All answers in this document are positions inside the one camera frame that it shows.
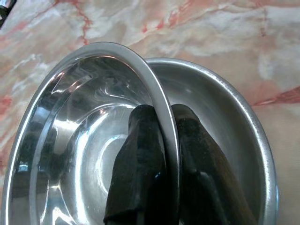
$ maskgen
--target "pink marble surface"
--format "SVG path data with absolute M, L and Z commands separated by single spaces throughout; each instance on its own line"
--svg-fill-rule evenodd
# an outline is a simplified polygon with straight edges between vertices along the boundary
M 280 188 L 278 224 L 300 220 L 299 0 L 22 0 L 0 33 L 0 188 L 22 115 L 43 78 L 82 45 L 201 64 L 252 105 Z

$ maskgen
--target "stainless steel bowl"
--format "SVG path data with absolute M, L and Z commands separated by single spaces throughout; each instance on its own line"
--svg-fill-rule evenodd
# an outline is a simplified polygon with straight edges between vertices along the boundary
M 35 93 L 17 132 L 5 179 L 1 224 L 103 224 L 116 154 L 138 105 L 156 109 L 179 199 L 173 114 L 146 62 L 113 43 L 63 59 Z
M 263 128 L 246 100 L 220 76 L 197 64 L 176 59 L 146 61 L 170 103 L 189 106 L 219 144 L 259 224 L 276 224 L 274 161 Z

